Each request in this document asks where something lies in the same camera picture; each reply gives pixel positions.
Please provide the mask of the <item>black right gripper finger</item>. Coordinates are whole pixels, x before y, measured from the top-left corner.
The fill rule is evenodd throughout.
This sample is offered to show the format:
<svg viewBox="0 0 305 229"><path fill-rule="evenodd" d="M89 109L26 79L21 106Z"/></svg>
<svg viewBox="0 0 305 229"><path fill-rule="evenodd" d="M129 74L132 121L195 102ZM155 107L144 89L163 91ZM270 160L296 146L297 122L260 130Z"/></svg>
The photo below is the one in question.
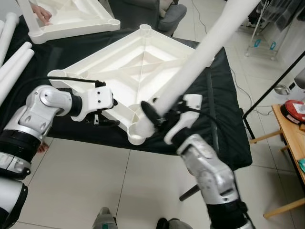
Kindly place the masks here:
<svg viewBox="0 0 305 229"><path fill-rule="evenodd" d="M154 128L160 128L163 126L165 118L156 112L154 106L151 103L148 101L140 101L140 107Z"/></svg>

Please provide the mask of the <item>person's bare hand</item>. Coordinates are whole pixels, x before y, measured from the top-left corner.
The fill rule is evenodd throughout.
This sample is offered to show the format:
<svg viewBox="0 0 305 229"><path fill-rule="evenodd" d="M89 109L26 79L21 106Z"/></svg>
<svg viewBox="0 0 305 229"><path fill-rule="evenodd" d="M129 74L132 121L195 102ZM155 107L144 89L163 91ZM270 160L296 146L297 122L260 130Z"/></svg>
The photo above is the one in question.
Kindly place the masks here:
<svg viewBox="0 0 305 229"><path fill-rule="evenodd" d="M33 13L37 15L40 21L42 21L45 25L51 25L50 19L52 18L52 14L49 11L35 3L30 3L30 6Z"/></svg>

